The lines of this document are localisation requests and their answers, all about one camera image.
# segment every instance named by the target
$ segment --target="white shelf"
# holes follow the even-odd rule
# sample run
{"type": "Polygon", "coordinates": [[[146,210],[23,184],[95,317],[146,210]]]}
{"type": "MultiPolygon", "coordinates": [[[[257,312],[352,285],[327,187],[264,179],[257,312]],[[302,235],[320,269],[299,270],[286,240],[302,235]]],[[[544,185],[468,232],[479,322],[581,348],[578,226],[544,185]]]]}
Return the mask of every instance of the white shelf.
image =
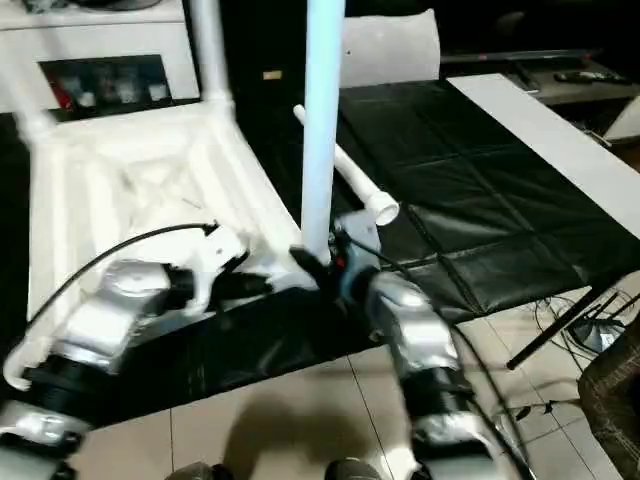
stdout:
{"type": "Polygon", "coordinates": [[[125,23],[181,23],[180,0],[163,0],[155,7],[133,12],[103,12],[70,7],[59,13],[29,14],[14,1],[0,0],[0,31],[47,27],[114,25],[125,23]]]}

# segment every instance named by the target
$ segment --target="white elbow pipe joint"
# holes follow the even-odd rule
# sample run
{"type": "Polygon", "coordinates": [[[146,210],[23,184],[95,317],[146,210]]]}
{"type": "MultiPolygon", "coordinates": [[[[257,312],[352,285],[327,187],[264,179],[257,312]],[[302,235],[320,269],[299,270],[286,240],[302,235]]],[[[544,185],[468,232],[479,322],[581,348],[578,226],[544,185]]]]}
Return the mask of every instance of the white elbow pipe joint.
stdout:
{"type": "MultiPolygon", "coordinates": [[[[304,125],[304,107],[296,105],[293,108],[293,113],[300,123],[304,125]]],[[[398,213],[400,213],[398,202],[387,192],[380,190],[338,144],[335,145],[335,167],[364,203],[365,208],[374,216],[377,225],[388,225],[395,220],[398,213]]]]}

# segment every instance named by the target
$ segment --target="black stand leg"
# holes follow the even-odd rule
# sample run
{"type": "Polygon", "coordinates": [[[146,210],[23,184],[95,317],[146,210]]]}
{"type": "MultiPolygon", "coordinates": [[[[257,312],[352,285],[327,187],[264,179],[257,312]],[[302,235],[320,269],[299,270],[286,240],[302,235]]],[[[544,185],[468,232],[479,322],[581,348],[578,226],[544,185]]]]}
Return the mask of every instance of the black stand leg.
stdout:
{"type": "Polygon", "coordinates": [[[617,282],[615,280],[602,282],[591,287],[583,297],[562,314],[558,320],[553,322],[546,330],[542,331],[540,335],[534,338],[529,345],[524,347],[515,357],[507,362],[507,368],[509,370],[515,370],[522,362],[524,362],[531,355],[536,353],[545,343],[551,340],[560,331],[568,327],[580,313],[587,308],[591,302],[602,295],[607,289],[611,288],[617,282]]]}

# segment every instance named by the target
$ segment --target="grout line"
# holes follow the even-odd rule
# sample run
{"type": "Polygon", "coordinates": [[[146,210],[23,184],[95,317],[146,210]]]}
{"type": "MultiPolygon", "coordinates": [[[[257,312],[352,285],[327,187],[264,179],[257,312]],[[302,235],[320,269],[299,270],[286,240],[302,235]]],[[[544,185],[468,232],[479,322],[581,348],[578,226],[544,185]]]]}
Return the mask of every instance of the grout line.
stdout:
{"type": "MultiPolygon", "coordinates": [[[[509,349],[509,347],[507,346],[507,344],[504,342],[504,340],[503,340],[503,339],[502,339],[502,337],[500,336],[500,333],[498,333],[498,331],[497,331],[495,328],[493,328],[493,325],[491,325],[491,322],[490,322],[486,317],[484,317],[484,318],[483,318],[483,320],[486,322],[486,324],[487,324],[487,325],[489,325],[489,328],[490,328],[490,329],[491,329],[491,331],[494,333],[494,335],[496,336],[496,338],[498,339],[498,341],[499,341],[499,342],[504,346],[504,348],[505,348],[505,350],[507,351],[507,353],[508,353],[509,355],[511,355],[511,350],[509,349]]],[[[531,379],[529,378],[529,376],[527,375],[527,372],[526,372],[523,368],[518,367],[518,368],[516,368],[515,370],[510,370],[510,371],[511,371],[511,372],[514,372],[514,373],[515,373],[515,372],[519,372],[519,373],[520,373],[520,375],[522,375],[522,376],[524,377],[524,379],[526,380],[526,382],[527,382],[527,383],[529,384],[529,386],[531,387],[531,391],[532,391],[533,393],[535,393],[535,394],[538,396],[538,398],[540,399],[540,401],[542,401],[542,402],[546,402],[546,401],[547,401],[547,400],[545,400],[545,399],[542,397],[542,395],[540,395],[540,393],[538,392],[538,389],[533,385],[533,383],[531,383],[531,379]]],[[[509,398],[508,398],[508,397],[505,397],[505,400],[507,401],[507,404],[508,404],[508,403],[509,403],[509,398]]],[[[555,417],[555,415],[553,415],[553,412],[552,412],[552,413],[550,413],[549,415],[551,415],[551,417],[555,420],[557,427],[556,427],[556,426],[554,426],[551,430],[549,430],[549,431],[548,431],[548,432],[546,432],[546,433],[543,433],[543,434],[541,434],[541,435],[538,435],[538,436],[536,436],[536,437],[534,437],[534,438],[530,438],[529,440],[525,440],[525,441],[524,441],[524,446],[525,446],[525,447],[526,447],[528,444],[530,444],[531,442],[534,442],[535,440],[538,440],[538,439],[540,439],[540,438],[546,437],[547,435],[549,435],[549,434],[551,434],[551,433],[554,433],[554,432],[557,432],[558,430],[561,430],[561,429],[562,429],[562,425],[560,424],[560,422],[558,421],[558,419],[555,417]]]]}
{"type": "Polygon", "coordinates": [[[171,472],[176,471],[175,456],[173,454],[173,408],[169,409],[169,436],[171,438],[171,472]]]}
{"type": "Polygon", "coordinates": [[[378,433],[376,424],[373,421],[373,415],[371,414],[371,410],[369,410],[369,405],[367,404],[367,400],[364,397],[364,392],[362,391],[362,387],[360,386],[360,382],[358,381],[358,376],[356,375],[356,371],[353,368],[353,364],[351,363],[351,357],[349,355],[347,355],[347,362],[349,362],[349,367],[351,367],[351,373],[353,374],[353,379],[355,380],[356,386],[358,387],[358,391],[360,392],[360,396],[362,397],[364,408],[367,410],[367,414],[369,415],[369,421],[371,422],[371,426],[373,427],[373,432],[376,434],[376,438],[378,439],[378,445],[380,446],[380,450],[382,451],[384,463],[387,464],[387,470],[389,471],[389,474],[391,475],[392,480],[395,480],[395,477],[393,476],[393,470],[391,470],[391,465],[389,465],[389,460],[387,459],[387,452],[384,451],[384,447],[382,446],[382,439],[380,438],[380,434],[378,433]]]}
{"type": "Polygon", "coordinates": [[[589,470],[589,472],[591,473],[591,476],[593,477],[593,480],[596,480],[596,474],[593,473],[593,470],[591,470],[589,468],[589,465],[587,465],[587,462],[584,461],[584,458],[582,458],[582,454],[580,453],[580,451],[576,448],[576,446],[573,444],[573,441],[571,440],[571,437],[567,434],[567,432],[564,431],[564,428],[561,429],[562,430],[562,434],[564,435],[564,438],[567,439],[567,441],[569,442],[569,444],[573,447],[573,449],[576,451],[576,453],[578,454],[578,457],[580,458],[580,460],[582,461],[582,463],[584,464],[585,467],[587,467],[587,470],[589,470]]]}

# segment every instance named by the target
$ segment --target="white vertical pole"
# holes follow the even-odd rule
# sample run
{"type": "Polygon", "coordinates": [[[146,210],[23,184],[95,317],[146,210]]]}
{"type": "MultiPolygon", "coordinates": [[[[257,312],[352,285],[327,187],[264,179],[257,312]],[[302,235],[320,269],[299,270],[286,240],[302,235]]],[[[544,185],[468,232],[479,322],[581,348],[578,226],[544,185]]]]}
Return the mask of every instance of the white vertical pole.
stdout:
{"type": "Polygon", "coordinates": [[[12,62],[12,54],[20,55],[18,51],[11,51],[5,38],[0,38],[0,87],[10,102],[22,140],[35,144],[38,137],[57,122],[38,105],[29,79],[23,75],[19,62],[12,62]]]}
{"type": "Polygon", "coordinates": [[[227,107],[231,94],[227,84],[220,5],[218,0],[191,0],[191,14],[198,47],[202,99],[227,107]]]}
{"type": "Polygon", "coordinates": [[[329,220],[338,121],[345,0],[308,0],[302,241],[329,261],[329,220]]]}

